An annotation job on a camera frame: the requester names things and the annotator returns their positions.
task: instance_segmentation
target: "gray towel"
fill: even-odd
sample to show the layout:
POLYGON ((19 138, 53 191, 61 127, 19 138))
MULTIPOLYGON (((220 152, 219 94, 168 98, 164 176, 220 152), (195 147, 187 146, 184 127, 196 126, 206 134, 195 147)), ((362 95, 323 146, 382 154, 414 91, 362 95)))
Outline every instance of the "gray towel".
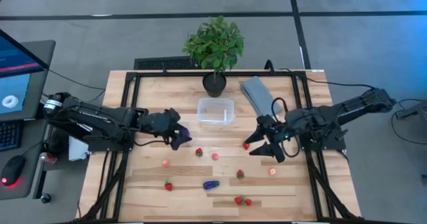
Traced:
MULTIPOLYGON (((261 115, 273 116, 273 96, 267 90, 266 86, 262 84, 259 77, 252 77, 251 79, 245 81, 240 85, 240 88, 242 88, 246 98, 248 98, 249 102, 252 104, 252 107, 254 107, 258 117, 261 115)), ((274 111, 278 113, 281 110, 282 108, 277 103, 274 103, 274 111)))

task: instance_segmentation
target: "monitor screen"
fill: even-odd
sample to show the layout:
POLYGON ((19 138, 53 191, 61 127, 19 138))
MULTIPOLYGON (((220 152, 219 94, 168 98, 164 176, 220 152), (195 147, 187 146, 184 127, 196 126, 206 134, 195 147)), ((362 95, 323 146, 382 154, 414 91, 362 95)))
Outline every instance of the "monitor screen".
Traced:
POLYGON ((42 71, 46 64, 0 31, 0 77, 42 71))

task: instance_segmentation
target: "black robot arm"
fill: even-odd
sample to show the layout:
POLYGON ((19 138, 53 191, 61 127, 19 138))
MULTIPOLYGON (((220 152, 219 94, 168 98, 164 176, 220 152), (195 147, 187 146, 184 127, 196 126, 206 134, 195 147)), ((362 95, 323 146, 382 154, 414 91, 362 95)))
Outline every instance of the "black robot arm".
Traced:
POLYGON ((131 151, 134 132, 160 136, 173 150, 191 141, 189 131, 178 123, 181 117, 172 108, 149 114, 147 109, 103 107, 69 93, 56 93, 49 96, 43 113, 50 124, 86 142, 89 151, 131 151))
POLYGON ((275 121, 269 115, 257 118, 258 126, 245 143, 261 141, 267 137, 270 144, 265 142, 253 150, 250 155, 266 155, 276 157, 278 162, 285 160, 279 144, 291 137, 304 136, 311 142, 311 148, 316 150, 326 141, 340 141, 347 130, 341 130, 341 125, 353 121, 367 113, 385 113, 392 110, 396 101, 391 99, 383 89, 370 89, 359 97, 345 102, 311 109, 295 109, 286 113, 286 122, 275 121))

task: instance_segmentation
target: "wooden table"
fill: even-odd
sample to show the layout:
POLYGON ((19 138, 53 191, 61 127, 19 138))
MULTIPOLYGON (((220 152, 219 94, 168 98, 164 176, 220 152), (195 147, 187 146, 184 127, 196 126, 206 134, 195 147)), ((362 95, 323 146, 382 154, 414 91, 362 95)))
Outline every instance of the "wooden table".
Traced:
MULTIPOLYGON (((120 106, 126 72, 110 73, 104 105, 120 106)), ((307 71, 307 75, 318 81, 326 80, 324 72, 307 71)), ((207 97, 201 77, 141 79, 137 106, 149 109, 150 113, 173 107, 181 115, 180 123, 189 129, 193 141, 182 145, 178 151, 172 151, 163 143, 134 148, 129 155, 119 221, 316 220, 303 153, 278 164, 271 157, 249 156, 249 151, 262 142, 252 143, 249 151, 242 148, 243 141, 256 128, 255 111, 240 90, 240 84, 247 79, 249 77, 227 78, 221 97, 235 102, 235 119, 230 125, 206 125, 197 121, 197 102, 207 97), (201 158, 195 156, 199 147, 203 149, 201 158), (218 153, 219 160, 213 161, 212 153, 218 153), (170 167, 161 166, 164 159, 170 161, 170 167), (277 170, 274 176, 268 172, 272 167, 277 170), (242 180, 236 178, 238 169, 246 174, 242 180), (173 183, 172 192, 164 189, 167 180, 173 183), (220 187, 204 191, 201 185, 209 180, 219 180, 220 187), (237 206, 234 197, 239 195, 249 197, 253 205, 237 206)), ((273 97, 283 97, 289 109, 296 108, 290 77, 261 77, 261 80, 273 97)), ((302 103, 305 103, 302 85, 299 86, 302 103)), ((328 85, 309 82, 309 87, 314 106, 332 104, 328 85)), ((279 113, 279 118, 283 119, 283 115, 279 113)), ((138 143, 153 140, 152 136, 144 134, 135 137, 138 143)), ((285 146, 288 152, 296 150, 294 140, 285 146)), ((80 199, 83 214, 95 203, 104 157, 105 153, 96 153, 89 160, 80 199)), ((332 189, 353 214, 359 215, 347 161, 336 151, 324 151, 324 157, 332 189)), ((324 193, 321 188, 319 190, 326 216, 324 193)), ((108 217, 112 214, 114 197, 113 192, 108 217)))

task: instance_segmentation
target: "potted plant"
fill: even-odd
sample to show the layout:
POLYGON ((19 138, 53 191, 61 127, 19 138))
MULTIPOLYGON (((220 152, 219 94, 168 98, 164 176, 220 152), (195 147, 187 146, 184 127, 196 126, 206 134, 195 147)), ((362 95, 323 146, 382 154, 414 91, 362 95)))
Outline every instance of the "potted plant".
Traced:
POLYGON ((243 55, 244 38, 238 26, 228 24, 223 16, 209 19, 209 23, 199 26, 196 34, 191 34, 182 51, 190 54, 202 69, 213 69, 203 77, 203 87, 211 97, 219 97, 226 88, 224 71, 230 70, 238 62, 237 55, 243 55))

